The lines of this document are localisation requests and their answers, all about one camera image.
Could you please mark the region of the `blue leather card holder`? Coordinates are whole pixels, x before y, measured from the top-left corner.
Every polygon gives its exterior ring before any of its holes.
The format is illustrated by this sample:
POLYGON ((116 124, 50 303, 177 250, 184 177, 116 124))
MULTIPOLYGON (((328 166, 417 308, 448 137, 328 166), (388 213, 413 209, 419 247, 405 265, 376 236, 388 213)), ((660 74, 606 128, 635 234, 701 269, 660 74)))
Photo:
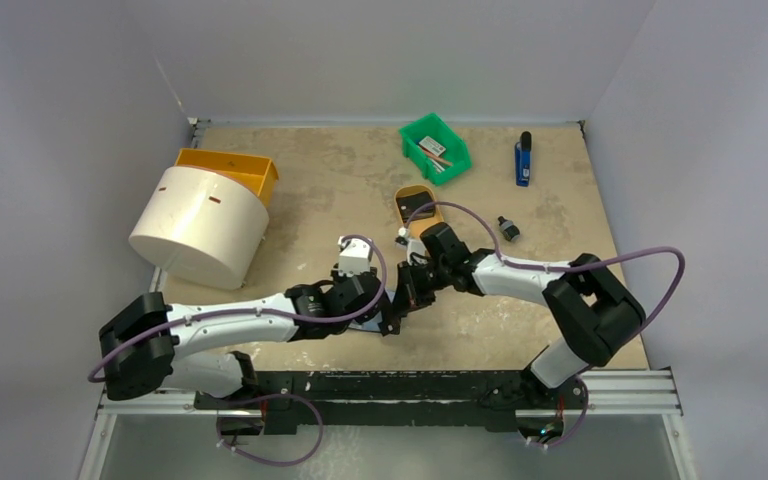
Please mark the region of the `blue leather card holder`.
POLYGON ((353 331, 367 332, 387 335, 398 335, 401 329, 401 322, 392 314, 392 300, 395 296, 393 290, 386 290, 386 298, 379 301, 379 308, 375 315, 368 320, 358 323, 352 321, 348 329, 353 331))

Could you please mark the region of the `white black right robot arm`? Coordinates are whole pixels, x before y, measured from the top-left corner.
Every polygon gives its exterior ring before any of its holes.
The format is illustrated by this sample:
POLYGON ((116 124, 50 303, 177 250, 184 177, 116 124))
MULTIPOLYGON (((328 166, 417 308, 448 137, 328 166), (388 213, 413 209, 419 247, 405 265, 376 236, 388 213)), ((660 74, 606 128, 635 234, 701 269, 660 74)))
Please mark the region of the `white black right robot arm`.
POLYGON ((606 365, 646 318, 640 303, 594 255, 544 265, 514 261, 489 248, 470 249, 445 222, 426 229, 420 241, 425 248, 420 261, 397 267, 395 317, 430 306, 446 288, 549 309, 561 336, 523 371, 521 392, 533 406, 548 405, 563 383, 587 368, 606 365))

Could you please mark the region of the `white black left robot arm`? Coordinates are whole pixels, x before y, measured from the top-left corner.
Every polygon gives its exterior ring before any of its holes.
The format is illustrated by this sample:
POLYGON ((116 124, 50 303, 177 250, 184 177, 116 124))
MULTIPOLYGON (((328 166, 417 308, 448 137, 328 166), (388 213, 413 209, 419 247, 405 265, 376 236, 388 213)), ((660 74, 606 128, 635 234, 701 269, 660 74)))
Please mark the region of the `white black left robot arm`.
POLYGON ((170 304, 160 292, 146 293, 100 329, 102 361, 90 379, 104 384, 112 401, 188 389, 244 409, 258 395, 252 362, 217 349, 325 339, 353 322, 382 320, 390 310, 391 297, 374 270, 236 303, 170 304))

